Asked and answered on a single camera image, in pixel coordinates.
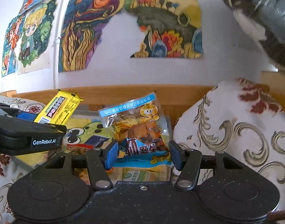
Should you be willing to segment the blond child drawing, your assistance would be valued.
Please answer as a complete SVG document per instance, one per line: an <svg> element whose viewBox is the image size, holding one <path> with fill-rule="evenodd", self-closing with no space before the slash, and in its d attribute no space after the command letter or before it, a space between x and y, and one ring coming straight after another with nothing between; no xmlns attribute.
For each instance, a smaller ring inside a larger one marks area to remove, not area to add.
<svg viewBox="0 0 285 224"><path fill-rule="evenodd" d="M18 74L50 67L48 52L57 0L36 5L26 16L18 56Z"/></svg>

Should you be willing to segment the floral bed cover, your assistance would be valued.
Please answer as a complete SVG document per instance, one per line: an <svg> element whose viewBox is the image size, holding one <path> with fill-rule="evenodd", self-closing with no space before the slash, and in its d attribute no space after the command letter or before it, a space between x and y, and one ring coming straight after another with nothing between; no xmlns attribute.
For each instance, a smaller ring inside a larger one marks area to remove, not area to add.
<svg viewBox="0 0 285 224"><path fill-rule="evenodd" d="M285 209L285 112L258 85L242 78L221 82L182 114L173 130L173 140L184 149L193 148L204 155L227 152L274 183L280 192L278 210ZM27 167L3 156L9 165L0 169L5 174L0 176L0 223L14 221L6 204L11 183L53 157L53 152L26 155L25 162L30 160ZM108 172L113 184L121 180L168 180L168 177L175 181L180 174L174 166L165 164L165 158L160 162L163 157L152 161L136 158L125 159L122 165Z"/></svg>

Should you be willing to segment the landscape hill drawing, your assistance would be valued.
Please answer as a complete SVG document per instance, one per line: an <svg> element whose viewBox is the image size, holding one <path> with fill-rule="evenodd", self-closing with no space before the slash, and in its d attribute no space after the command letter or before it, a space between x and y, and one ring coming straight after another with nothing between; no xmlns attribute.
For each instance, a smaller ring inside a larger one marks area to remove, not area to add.
<svg viewBox="0 0 285 224"><path fill-rule="evenodd" d="M198 0L125 0L145 37L133 58L195 59L203 55Z"/></svg>

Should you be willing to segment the grey tray box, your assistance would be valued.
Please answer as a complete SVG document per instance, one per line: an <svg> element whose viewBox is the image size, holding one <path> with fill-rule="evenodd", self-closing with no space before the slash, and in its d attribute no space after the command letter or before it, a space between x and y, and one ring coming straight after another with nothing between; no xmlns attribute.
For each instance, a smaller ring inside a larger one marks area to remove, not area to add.
<svg viewBox="0 0 285 224"><path fill-rule="evenodd" d="M98 113L93 111L77 111L66 127L60 149L14 156L13 161L30 172L61 152L83 155L93 148L105 149L113 140L112 133L103 127ZM118 162L107 174L113 184L117 181L169 181L171 156L164 151L126 156L121 151Z"/></svg>

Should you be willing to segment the orange haired girl drawing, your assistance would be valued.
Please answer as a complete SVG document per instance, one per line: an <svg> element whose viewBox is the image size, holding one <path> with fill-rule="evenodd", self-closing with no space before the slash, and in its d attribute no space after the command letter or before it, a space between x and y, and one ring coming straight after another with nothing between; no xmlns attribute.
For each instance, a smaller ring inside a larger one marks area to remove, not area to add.
<svg viewBox="0 0 285 224"><path fill-rule="evenodd" d="M17 42L19 41L22 29L25 21L24 14L20 16L16 16L9 23L5 40L3 45L3 55L2 55L2 71L1 76L5 77L8 74L12 74L16 71L16 53L15 48L17 46Z"/></svg>

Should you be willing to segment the blue orange snack packet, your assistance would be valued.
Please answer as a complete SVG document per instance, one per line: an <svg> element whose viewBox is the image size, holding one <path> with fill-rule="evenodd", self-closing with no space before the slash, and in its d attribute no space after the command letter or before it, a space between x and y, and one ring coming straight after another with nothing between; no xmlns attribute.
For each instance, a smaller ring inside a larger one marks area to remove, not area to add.
<svg viewBox="0 0 285 224"><path fill-rule="evenodd" d="M101 122L118 142L114 167L170 165L169 119L155 92L98 110Z"/></svg>

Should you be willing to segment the swirly night sky drawing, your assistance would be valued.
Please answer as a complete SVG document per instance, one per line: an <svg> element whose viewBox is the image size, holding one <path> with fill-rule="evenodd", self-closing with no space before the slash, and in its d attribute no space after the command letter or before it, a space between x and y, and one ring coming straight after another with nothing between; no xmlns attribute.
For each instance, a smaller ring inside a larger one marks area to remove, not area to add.
<svg viewBox="0 0 285 224"><path fill-rule="evenodd" d="M102 30L119 13L125 0L69 0L60 33L58 71L84 70Z"/></svg>

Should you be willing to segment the yellow biscuit packet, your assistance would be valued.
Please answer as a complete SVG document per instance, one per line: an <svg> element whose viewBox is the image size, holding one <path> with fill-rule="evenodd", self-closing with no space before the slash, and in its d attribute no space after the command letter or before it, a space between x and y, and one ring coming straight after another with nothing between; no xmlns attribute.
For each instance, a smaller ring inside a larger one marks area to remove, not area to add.
<svg viewBox="0 0 285 224"><path fill-rule="evenodd" d="M58 89L57 94L37 115L34 122L65 125L82 101L80 96Z"/></svg>

